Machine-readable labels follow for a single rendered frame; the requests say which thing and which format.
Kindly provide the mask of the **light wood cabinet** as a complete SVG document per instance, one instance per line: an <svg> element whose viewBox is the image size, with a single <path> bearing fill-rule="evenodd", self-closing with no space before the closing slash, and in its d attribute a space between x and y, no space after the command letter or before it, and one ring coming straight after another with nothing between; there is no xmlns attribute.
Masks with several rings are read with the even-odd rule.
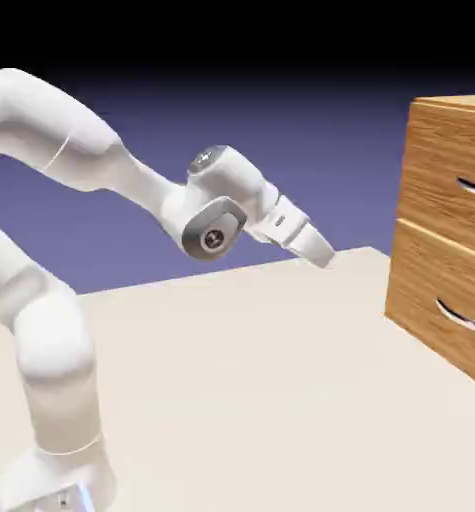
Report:
<svg viewBox="0 0 475 512"><path fill-rule="evenodd" d="M475 95L410 105L385 314L475 381Z"/></svg>

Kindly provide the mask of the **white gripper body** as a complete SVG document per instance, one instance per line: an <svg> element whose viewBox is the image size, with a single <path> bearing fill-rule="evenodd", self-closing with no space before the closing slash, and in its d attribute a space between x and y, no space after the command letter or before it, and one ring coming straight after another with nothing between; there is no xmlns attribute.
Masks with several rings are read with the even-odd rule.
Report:
<svg viewBox="0 0 475 512"><path fill-rule="evenodd" d="M334 248L310 222L300 229L287 250L319 268L325 268L335 256Z"/></svg>

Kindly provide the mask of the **wide wooden drawer front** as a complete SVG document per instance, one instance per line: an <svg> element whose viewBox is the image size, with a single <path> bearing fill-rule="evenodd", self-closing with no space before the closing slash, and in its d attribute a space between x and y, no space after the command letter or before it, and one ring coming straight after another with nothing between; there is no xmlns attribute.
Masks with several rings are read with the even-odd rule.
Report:
<svg viewBox="0 0 475 512"><path fill-rule="evenodd" d="M399 219L385 315L475 381L475 332L448 320L436 298L475 320L475 251Z"/></svg>
<svg viewBox="0 0 475 512"><path fill-rule="evenodd" d="M418 98L409 109L397 215L475 250L475 103Z"/></svg>

